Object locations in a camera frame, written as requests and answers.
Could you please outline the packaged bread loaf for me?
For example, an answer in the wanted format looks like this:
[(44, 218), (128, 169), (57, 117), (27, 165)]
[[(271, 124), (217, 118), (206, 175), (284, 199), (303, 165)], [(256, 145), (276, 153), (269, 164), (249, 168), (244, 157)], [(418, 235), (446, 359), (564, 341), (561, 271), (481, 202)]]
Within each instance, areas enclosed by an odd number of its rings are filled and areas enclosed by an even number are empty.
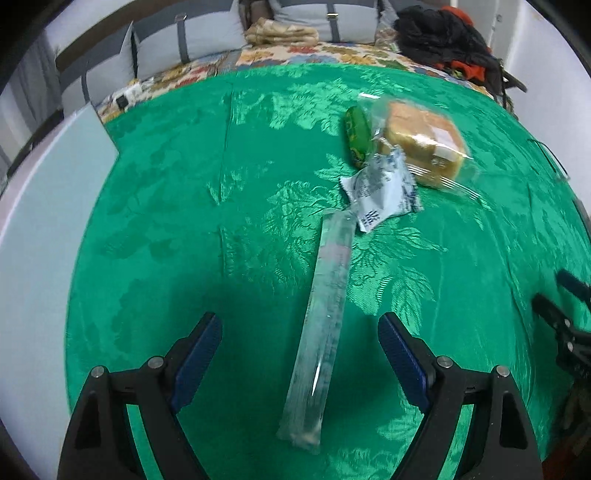
[(467, 140), (451, 117), (410, 100), (361, 93), (358, 105), (369, 127), (369, 151), (400, 148), (408, 170), (423, 186), (482, 200), (479, 170)]

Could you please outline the clear long snack stick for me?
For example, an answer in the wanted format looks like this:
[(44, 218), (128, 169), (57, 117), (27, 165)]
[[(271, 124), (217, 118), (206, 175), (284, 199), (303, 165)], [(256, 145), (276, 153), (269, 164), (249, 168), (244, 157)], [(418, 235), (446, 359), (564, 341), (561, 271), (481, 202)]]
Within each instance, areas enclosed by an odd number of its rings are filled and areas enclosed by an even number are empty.
[(346, 304), (356, 215), (332, 210), (322, 218), (311, 292), (277, 437), (318, 452)]

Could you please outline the silver white snack packet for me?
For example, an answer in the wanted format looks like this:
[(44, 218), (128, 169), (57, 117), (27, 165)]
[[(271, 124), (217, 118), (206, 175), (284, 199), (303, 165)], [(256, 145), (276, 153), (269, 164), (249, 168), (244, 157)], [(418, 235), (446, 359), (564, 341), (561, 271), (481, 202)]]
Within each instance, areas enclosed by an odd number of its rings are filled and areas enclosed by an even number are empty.
[(358, 218), (360, 231), (372, 232), (391, 217), (423, 210), (419, 190), (400, 146), (376, 153), (351, 177), (339, 178)]

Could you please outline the green sausage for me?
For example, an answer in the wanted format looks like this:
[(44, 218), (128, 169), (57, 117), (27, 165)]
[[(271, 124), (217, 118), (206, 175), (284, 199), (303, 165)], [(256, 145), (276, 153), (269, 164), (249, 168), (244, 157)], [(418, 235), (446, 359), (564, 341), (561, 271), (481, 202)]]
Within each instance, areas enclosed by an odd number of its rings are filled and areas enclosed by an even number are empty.
[(373, 136), (370, 124), (363, 109), (352, 106), (345, 113), (346, 142), (356, 168), (363, 168), (372, 153)]

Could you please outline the white cardboard box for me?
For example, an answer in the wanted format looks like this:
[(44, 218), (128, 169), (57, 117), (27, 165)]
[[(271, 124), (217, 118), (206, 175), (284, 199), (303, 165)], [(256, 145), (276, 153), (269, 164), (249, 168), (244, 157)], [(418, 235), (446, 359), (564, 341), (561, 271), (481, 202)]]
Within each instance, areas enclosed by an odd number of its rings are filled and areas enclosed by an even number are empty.
[(65, 326), (82, 237), (118, 150), (86, 105), (1, 196), (1, 420), (33, 473), (57, 475), (70, 418)]

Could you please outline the green floral tablecloth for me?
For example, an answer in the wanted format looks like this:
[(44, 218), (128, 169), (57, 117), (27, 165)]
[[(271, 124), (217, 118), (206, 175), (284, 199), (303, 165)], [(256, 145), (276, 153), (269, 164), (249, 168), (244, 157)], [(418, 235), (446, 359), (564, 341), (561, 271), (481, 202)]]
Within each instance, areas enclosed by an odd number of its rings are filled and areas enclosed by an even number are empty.
[[(481, 196), (424, 189), (422, 210), (353, 242), (348, 298), (318, 454), (276, 436), (307, 309), (322, 215), (348, 201), (342, 117), (363, 92), (451, 117)], [(179, 416), (213, 479), (387, 479), (421, 422), (377, 338), (393, 311), (464, 368), (507, 366), (539, 450), (571, 381), (542, 293), (581, 326), (587, 309), (555, 273), (590, 276), (590, 242), (534, 137), (483, 94), (400, 70), (287, 65), (179, 88), (109, 122), (118, 159), (88, 223), (71, 286), (66, 378), (134, 369), (203, 313), (223, 339)]]

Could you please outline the black and orange clothes pile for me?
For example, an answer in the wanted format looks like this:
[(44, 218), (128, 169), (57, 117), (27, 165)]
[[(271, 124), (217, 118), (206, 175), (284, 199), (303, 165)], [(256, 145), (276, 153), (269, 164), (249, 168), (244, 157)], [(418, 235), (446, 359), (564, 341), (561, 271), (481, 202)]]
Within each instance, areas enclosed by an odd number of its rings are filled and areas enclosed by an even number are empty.
[(511, 88), (527, 91), (493, 55), (470, 16), (458, 8), (407, 7), (398, 11), (394, 30), (401, 54), (417, 63), (458, 74), (499, 99)]

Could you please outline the floral sofa cover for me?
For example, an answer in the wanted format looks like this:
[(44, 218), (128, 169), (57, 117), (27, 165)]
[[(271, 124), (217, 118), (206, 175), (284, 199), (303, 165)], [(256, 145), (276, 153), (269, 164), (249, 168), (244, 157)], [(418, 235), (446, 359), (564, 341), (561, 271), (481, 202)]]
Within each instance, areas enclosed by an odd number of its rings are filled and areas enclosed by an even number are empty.
[(401, 54), (398, 33), (390, 27), (380, 27), (374, 44), (319, 42), (308, 45), (263, 45), (202, 57), (189, 64), (178, 65), (144, 81), (134, 80), (130, 106), (157, 98), (169, 91), (225, 73), (253, 68), (297, 64), (349, 64), (398, 69), (440, 78), (465, 86), (489, 96), (483, 86), (464, 80), (458, 73), (417, 63)]

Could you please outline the grey cushion right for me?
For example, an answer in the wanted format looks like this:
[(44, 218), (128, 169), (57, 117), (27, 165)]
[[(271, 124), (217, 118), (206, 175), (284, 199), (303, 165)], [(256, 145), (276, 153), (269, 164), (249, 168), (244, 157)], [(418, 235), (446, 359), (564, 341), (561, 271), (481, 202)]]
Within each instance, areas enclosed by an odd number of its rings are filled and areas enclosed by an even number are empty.
[(276, 21), (315, 28), (322, 42), (373, 44), (380, 26), (398, 14), (391, 1), (270, 0)]

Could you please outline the grey cushion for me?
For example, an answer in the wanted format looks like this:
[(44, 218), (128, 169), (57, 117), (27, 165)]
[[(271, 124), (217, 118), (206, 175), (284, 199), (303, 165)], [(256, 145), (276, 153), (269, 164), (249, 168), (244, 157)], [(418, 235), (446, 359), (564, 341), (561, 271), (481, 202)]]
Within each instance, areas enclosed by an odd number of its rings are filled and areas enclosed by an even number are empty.
[(315, 28), (322, 42), (373, 44), (380, 26), (398, 14), (391, 1), (270, 0), (276, 21)]
[(133, 25), (137, 77), (245, 46), (238, 1), (182, 1)]
[(135, 78), (133, 23), (100, 40), (59, 75), (65, 116), (100, 104)]

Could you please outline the white power adapter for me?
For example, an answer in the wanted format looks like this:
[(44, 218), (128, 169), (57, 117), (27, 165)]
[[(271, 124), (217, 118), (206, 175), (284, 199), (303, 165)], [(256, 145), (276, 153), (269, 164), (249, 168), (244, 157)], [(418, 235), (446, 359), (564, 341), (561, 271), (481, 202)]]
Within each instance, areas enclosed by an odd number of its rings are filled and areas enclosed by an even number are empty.
[(113, 103), (118, 111), (125, 111), (141, 100), (142, 86), (139, 83), (129, 85), (113, 94)]

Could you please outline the grey cushion left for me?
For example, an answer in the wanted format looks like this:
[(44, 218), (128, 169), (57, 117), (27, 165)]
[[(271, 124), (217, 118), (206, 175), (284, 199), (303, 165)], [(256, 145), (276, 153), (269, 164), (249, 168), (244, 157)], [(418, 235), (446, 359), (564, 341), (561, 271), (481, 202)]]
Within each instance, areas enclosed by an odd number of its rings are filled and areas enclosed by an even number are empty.
[(133, 23), (100, 40), (59, 75), (65, 116), (100, 104), (135, 78)]

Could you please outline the beige folded cloth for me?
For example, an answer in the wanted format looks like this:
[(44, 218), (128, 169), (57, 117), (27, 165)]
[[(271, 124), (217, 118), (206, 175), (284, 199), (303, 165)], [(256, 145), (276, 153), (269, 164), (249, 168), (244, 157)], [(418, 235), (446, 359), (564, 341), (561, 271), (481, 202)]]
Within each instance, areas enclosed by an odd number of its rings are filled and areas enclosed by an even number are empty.
[(245, 31), (245, 39), (254, 46), (315, 45), (320, 41), (320, 34), (312, 27), (259, 18)]

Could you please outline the grey cushion middle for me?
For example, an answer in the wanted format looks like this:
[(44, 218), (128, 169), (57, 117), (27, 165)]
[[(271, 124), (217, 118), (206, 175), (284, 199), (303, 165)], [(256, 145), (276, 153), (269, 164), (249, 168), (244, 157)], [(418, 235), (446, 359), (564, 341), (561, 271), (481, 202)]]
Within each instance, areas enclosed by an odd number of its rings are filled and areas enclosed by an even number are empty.
[(137, 77), (245, 46), (238, 1), (182, 1), (133, 25)]

